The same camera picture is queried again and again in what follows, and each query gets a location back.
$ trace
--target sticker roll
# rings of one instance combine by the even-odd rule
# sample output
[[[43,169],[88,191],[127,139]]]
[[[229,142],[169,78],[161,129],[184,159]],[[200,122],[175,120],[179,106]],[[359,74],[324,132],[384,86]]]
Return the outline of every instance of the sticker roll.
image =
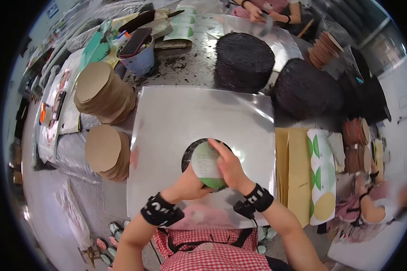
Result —
[[[336,171],[327,142],[329,131],[307,131],[311,159],[312,202],[310,225],[320,225],[335,217]]]

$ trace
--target aluminum foil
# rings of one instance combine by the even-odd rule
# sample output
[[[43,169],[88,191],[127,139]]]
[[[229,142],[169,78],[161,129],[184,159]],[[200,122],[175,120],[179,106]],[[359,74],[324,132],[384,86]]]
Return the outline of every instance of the aluminum foil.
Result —
[[[186,149],[202,138],[227,144],[246,175],[276,194],[270,97],[193,86],[145,86],[139,95],[127,179],[129,217],[134,217],[150,196],[175,183],[182,174]],[[253,222],[233,211],[238,200],[244,201],[244,197],[226,188],[202,199],[183,201],[179,208],[186,217],[170,228],[253,227]],[[260,213],[255,213],[255,218],[258,225],[268,225]]]

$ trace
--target shoulder strap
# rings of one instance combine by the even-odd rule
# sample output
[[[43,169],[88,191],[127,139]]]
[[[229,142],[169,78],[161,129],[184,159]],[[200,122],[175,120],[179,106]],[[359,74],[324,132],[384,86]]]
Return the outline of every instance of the shoulder strap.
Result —
[[[227,240],[226,242],[215,242],[214,239],[212,238],[212,235],[210,235],[210,238],[212,239],[212,241],[186,242],[186,243],[180,243],[179,245],[174,245],[174,242],[173,242],[173,240],[172,240],[172,237],[169,236],[169,234],[168,234],[168,232],[166,231],[166,229],[163,229],[163,228],[158,228],[158,229],[159,229],[161,232],[163,232],[165,235],[168,236],[168,247],[169,247],[169,249],[170,249],[174,254],[177,253],[178,251],[187,252],[187,251],[191,251],[191,250],[194,249],[194,248],[188,248],[188,249],[185,249],[185,250],[180,250],[180,248],[183,247],[183,246],[185,246],[185,245],[198,246],[198,245],[203,244],[203,243],[228,244],[228,241],[229,241],[229,238],[228,238],[228,240]],[[247,240],[247,238],[250,236],[250,234],[251,234],[252,232],[253,232],[253,228],[243,229],[243,230],[240,232],[240,234],[239,234],[239,236],[238,236],[238,239],[237,239],[235,242],[233,242],[231,245],[234,246],[234,247],[241,248],[241,247],[244,245],[244,242]]]

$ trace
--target stack of cardboard discs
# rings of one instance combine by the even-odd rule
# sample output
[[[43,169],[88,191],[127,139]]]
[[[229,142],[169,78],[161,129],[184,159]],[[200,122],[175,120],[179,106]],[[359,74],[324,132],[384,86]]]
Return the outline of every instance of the stack of cardboard discs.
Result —
[[[102,178],[121,182],[128,177],[130,140],[113,127],[101,124],[88,132],[85,155],[92,170]]]
[[[348,173],[368,172],[371,168],[371,153],[367,146],[358,145],[357,149],[345,151],[345,170]]]
[[[309,48],[309,60],[315,68],[322,70],[333,58],[339,57],[338,52],[344,51],[332,35],[323,31],[315,40],[313,48]]]
[[[76,82],[74,103],[78,111],[97,116],[104,124],[124,121],[134,108],[136,95],[112,67],[105,62],[92,62]]]
[[[369,144],[369,126],[364,118],[354,118],[345,122],[342,127],[342,137],[346,145]]]

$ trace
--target hand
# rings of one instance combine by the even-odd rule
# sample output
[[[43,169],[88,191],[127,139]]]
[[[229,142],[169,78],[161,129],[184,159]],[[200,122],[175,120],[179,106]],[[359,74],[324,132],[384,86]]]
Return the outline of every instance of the hand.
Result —
[[[161,192],[161,197],[171,204],[181,200],[200,199],[214,191],[212,188],[202,188],[204,184],[199,180],[191,167],[191,163],[182,173],[176,183]]]
[[[217,166],[225,179],[226,184],[233,189],[237,189],[243,195],[249,195],[256,184],[252,182],[243,171],[241,163],[223,143],[217,142],[214,138],[208,138],[210,143],[220,154],[217,159]]]
[[[272,9],[264,8],[264,10],[270,15],[270,17],[273,18],[273,21],[275,21],[275,22],[276,21],[280,22],[281,20],[286,19],[285,15],[281,15]]]
[[[250,2],[244,3],[244,8],[246,8],[250,12],[250,21],[257,23],[257,22],[265,22],[263,17],[261,16],[262,11],[255,5]]]
[[[355,190],[359,196],[368,192],[368,190],[365,187],[365,182],[362,175],[356,177]]]

